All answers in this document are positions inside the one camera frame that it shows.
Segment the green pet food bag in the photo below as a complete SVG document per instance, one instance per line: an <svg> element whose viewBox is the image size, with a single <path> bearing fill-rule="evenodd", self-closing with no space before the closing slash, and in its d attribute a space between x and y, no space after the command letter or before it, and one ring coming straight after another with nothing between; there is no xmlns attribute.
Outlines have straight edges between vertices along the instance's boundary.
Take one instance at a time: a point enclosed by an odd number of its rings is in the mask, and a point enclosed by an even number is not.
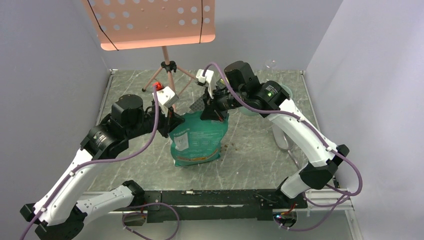
<svg viewBox="0 0 424 240"><path fill-rule="evenodd" d="M223 121L202 120L201 115L201 111L185 113L184 122L169 133L170 154L176 167L203 164L220 157L229 117Z"/></svg>

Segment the metal food scoop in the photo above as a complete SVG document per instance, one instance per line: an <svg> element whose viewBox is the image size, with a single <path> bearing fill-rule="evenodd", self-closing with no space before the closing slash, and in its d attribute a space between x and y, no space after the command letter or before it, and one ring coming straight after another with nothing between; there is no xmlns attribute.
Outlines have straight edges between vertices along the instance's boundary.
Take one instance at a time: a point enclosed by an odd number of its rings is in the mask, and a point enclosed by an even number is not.
<svg viewBox="0 0 424 240"><path fill-rule="evenodd" d="M272 134L275 140L276 145L282 150L288 153L290 159L294 162L296 167L300 169L299 161L296 156L293 154L292 149L294 147L294 142L289 138L289 136L280 129L277 125L273 124L271 126Z"/></svg>

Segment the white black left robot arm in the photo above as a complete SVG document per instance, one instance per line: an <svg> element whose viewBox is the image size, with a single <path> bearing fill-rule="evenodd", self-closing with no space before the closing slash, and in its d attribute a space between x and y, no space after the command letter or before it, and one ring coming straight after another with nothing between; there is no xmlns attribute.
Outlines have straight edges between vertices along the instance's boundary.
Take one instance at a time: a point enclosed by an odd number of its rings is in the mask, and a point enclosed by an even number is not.
<svg viewBox="0 0 424 240"><path fill-rule="evenodd" d="M183 122L172 108L163 113L155 100L144 108L140 96L121 96L100 124L89 130L52 189L38 202L25 204L20 214L35 226L41 240L71 240L85 225L111 211L141 208L145 191L133 180L90 199L81 200L81 196L107 164L119 161L130 140L156 133L167 138Z"/></svg>

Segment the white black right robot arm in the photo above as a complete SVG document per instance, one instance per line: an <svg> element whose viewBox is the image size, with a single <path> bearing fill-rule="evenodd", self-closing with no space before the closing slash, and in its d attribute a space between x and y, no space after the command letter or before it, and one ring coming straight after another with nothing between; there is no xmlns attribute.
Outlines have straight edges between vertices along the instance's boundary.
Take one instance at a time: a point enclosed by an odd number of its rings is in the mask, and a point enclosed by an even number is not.
<svg viewBox="0 0 424 240"><path fill-rule="evenodd" d="M197 83L207 89L202 97L202 120L223 121L228 110L245 107L280 128L306 155L308 162L276 190L276 202L288 208L303 192L321 190L333 178L349 148L326 138L301 113L290 94L276 81L260 82L251 66L236 61L220 70L224 88L216 88L213 71L199 69Z"/></svg>

